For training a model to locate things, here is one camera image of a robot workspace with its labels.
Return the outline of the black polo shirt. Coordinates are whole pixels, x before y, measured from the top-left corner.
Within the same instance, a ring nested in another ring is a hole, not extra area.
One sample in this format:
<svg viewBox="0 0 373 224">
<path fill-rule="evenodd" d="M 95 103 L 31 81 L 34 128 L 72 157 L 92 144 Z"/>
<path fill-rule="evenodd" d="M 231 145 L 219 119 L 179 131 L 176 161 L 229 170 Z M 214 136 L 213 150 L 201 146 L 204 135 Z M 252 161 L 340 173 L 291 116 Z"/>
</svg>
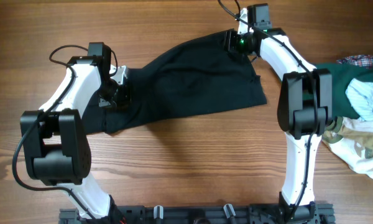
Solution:
<svg viewBox="0 0 373 224">
<path fill-rule="evenodd" d="M 94 94 L 82 122 L 85 132 L 112 134 L 163 119 L 264 105 L 258 76 L 246 55 L 224 48 L 228 31 L 184 42 L 142 68 L 129 69 L 131 104 L 99 107 Z"/>
</svg>

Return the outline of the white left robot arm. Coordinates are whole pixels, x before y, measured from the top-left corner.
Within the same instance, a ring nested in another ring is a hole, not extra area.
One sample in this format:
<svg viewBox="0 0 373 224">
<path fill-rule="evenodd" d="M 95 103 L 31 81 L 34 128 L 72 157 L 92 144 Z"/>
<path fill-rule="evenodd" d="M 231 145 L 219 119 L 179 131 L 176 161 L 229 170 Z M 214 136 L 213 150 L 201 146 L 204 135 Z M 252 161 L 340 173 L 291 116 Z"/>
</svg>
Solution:
<svg viewBox="0 0 373 224">
<path fill-rule="evenodd" d="M 97 183 L 91 169 L 91 149 L 82 116 L 91 97 L 107 101 L 117 95 L 117 68 L 111 56 L 72 57 L 66 75 L 52 97 L 20 119 L 22 137 L 13 155 L 16 182 L 36 192 L 62 191 L 83 223 L 125 223 L 114 199 Z"/>
</svg>

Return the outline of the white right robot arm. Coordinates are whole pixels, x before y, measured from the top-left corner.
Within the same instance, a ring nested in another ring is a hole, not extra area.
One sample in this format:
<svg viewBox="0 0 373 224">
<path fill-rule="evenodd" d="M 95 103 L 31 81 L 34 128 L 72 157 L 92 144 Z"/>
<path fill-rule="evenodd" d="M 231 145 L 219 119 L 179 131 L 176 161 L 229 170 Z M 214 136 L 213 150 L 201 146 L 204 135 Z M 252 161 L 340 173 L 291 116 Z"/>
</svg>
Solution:
<svg viewBox="0 0 373 224">
<path fill-rule="evenodd" d="M 287 168 L 279 198 L 286 222 L 314 216 L 313 176 L 316 151 L 332 118 L 332 76 L 308 63 L 282 29 L 226 33 L 229 52 L 264 59 L 281 80 L 277 121 L 287 140 Z"/>
</svg>

